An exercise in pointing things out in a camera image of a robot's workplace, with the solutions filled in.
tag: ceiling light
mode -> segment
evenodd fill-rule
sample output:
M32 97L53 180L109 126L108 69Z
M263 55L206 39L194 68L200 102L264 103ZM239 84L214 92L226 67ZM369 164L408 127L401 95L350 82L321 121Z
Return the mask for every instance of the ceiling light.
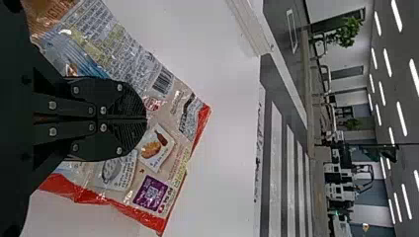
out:
M374 86L374 80L373 80L373 75L370 74L370 84L371 84L371 90L373 91L373 93L376 92L376 87Z
M401 32L403 30L403 23L401 22L400 13L398 12L397 4L395 3L395 0L391 1L391 8L393 10L395 23L397 24L398 31Z
M371 95L368 94L368 101L370 102L370 110L373 111L374 107L373 107L373 100L371 99Z
M387 174L385 173L384 161L382 160L382 157L380 158L380 161L381 161L382 175L384 176L384 179L387 179Z
M379 24L379 18L378 18L378 13L377 12L374 12L374 17L376 18L378 35L381 36L381 25Z
M376 113L377 113L378 125L379 126L382 126L382 123L381 123L381 115L379 114L379 107L378 107L377 104L376 104Z
M395 142L394 142L394 135L392 133L392 128L391 127L388 128L388 135L390 136L391 144L394 145L395 144Z
M406 203L407 216L409 217L409 219L412 219L412 211L410 210L409 198L407 197L406 187L404 186L404 184L401 185L401 190L403 191L404 202Z
M403 219L401 218L401 211L400 211L400 205L398 205L397 193L394 193L394 201L395 201L395 208L397 209L398 220L401 223L403 222Z
M388 158L387 158L387 168L388 168L388 170L391 170L390 159L388 159Z
M391 77L392 76L392 71L391 71L390 61L388 60L387 49L384 49L384 51L382 53L384 54L385 66L387 66L388 76Z
M385 95L384 95L384 90L382 89L381 82L378 82L378 87L379 87L379 92L381 93L382 104L385 106L385 104L386 104L386 102L385 102Z
M376 52L374 51L373 47L371 48L371 56L373 57L374 68L377 70L378 65L377 65L377 59L376 59Z
M391 199L388 200L388 205L390 206L391 220L392 220L393 224L395 224L394 211L392 209Z
M419 191L419 174L418 174L418 171L417 171L417 170L415 170L415 171L413 172L413 175L415 176L416 186L418 187L418 191Z
M401 128L403 129L403 134L404 136L407 136L406 123L404 122L404 115L403 115L403 111L401 110L400 102L397 102L397 111L398 111L398 117L400 118Z
M419 76L418 76L418 71L416 70L415 61L413 59L410 59L409 67L410 67L410 72L412 73L413 82L415 83L416 92L418 93L418 96L419 96Z

